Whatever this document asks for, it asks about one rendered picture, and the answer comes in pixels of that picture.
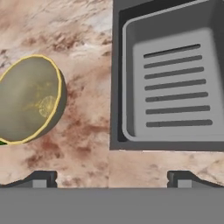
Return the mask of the olive bowl with yellow rim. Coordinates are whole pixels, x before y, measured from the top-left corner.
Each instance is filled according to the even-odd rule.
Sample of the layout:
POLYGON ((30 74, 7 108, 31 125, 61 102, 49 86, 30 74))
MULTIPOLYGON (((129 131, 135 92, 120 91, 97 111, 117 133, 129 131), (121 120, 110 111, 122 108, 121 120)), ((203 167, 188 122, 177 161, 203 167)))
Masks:
POLYGON ((0 77, 0 141, 25 144, 49 132, 67 105, 65 78, 49 58, 26 56, 0 77))

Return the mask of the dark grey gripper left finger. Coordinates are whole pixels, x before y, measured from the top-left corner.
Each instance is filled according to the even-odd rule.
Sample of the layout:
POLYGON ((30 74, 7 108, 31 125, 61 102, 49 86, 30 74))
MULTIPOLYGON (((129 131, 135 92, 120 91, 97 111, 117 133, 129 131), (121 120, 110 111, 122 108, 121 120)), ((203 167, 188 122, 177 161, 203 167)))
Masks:
POLYGON ((24 179, 20 179, 5 185, 0 184, 0 188, 57 188, 57 177, 58 173, 56 171, 34 171, 24 179))

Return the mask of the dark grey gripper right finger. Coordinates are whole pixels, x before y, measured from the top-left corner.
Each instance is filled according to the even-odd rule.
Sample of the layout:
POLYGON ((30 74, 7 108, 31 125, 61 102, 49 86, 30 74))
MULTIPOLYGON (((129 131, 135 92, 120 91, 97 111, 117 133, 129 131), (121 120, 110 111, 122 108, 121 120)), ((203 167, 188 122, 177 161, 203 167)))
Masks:
POLYGON ((201 179, 191 171, 168 171, 167 179, 168 188, 224 188, 224 185, 218 185, 201 179))

